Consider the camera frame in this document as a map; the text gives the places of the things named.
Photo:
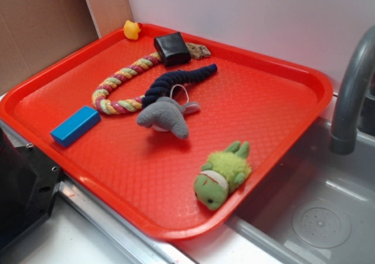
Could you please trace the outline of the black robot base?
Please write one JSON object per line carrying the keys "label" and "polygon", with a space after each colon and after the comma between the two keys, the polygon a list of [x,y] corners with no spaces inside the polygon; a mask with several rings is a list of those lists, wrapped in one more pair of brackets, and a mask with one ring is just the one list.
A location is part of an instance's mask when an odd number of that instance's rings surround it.
{"label": "black robot base", "polygon": [[1,252],[48,220],[62,169],[36,146],[15,147],[1,130]]}

